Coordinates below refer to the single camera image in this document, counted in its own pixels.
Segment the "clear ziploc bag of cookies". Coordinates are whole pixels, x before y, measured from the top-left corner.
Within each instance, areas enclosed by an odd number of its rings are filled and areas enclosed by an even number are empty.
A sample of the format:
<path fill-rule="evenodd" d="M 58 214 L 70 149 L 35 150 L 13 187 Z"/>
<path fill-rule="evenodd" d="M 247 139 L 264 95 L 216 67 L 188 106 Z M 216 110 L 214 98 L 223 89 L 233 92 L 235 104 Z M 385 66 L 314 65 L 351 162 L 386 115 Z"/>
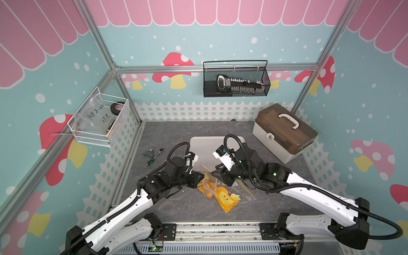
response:
<path fill-rule="evenodd" d="M 217 178 L 212 176 L 212 171 L 203 164 L 200 165 L 199 172 L 204 175 L 204 178 L 199 182 L 198 190 L 208 199 L 215 198 L 217 195 Z"/>

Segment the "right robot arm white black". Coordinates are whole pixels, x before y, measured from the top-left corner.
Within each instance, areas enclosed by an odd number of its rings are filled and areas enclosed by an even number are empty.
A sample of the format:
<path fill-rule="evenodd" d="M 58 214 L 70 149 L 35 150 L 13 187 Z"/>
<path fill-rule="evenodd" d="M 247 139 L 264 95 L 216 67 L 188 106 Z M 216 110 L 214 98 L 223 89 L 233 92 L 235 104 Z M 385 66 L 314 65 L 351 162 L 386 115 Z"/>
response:
<path fill-rule="evenodd" d="M 371 213 L 367 200 L 336 195 L 281 164 L 266 163 L 236 135 L 226 135 L 213 155 L 221 163 L 211 174 L 227 186 L 236 180 L 248 180 L 253 189 L 292 197 L 322 213 L 321 216 L 307 216 L 304 220 L 282 213 L 275 226 L 277 232 L 327 235 L 357 250 L 365 249 L 369 240 L 394 240 L 403 235 L 398 224 Z"/>

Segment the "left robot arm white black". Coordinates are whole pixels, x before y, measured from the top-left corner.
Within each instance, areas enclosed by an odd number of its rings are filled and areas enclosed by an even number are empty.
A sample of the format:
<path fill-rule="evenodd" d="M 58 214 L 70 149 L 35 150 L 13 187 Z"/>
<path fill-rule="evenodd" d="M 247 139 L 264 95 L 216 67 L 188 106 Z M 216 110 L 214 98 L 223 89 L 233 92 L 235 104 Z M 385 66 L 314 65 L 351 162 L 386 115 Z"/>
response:
<path fill-rule="evenodd" d="M 130 243 L 154 239 L 162 223 L 154 214 L 147 214 L 139 222 L 131 220 L 161 199 L 180 192 L 183 187 L 197 188 L 204 175 L 193 170 L 196 154 L 189 142 L 172 148 L 165 162 L 137 181 L 136 190 L 106 215 L 81 228 L 72 227 L 66 235 L 64 255 L 112 255 Z"/>

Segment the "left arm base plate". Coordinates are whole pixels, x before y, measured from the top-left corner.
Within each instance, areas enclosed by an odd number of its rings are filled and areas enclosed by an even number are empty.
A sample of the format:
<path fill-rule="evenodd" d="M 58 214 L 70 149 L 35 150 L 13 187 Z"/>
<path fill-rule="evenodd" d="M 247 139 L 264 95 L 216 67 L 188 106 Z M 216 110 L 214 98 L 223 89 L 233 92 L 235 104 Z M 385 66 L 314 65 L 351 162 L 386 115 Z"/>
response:
<path fill-rule="evenodd" d="M 176 224 L 154 226 L 148 239 L 153 241 L 175 241 L 176 228 Z"/>

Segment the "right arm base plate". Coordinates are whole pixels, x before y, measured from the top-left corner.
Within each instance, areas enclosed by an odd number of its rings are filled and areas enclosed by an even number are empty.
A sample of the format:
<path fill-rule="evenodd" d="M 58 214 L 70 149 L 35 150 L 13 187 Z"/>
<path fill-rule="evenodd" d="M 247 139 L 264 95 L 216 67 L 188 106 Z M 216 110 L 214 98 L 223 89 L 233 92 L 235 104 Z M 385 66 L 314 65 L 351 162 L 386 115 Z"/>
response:
<path fill-rule="evenodd" d="M 300 235 L 294 235 L 285 227 L 277 226 L 276 223 L 260 223 L 260 234 L 264 241 L 270 240 L 293 240 L 301 241 Z"/>

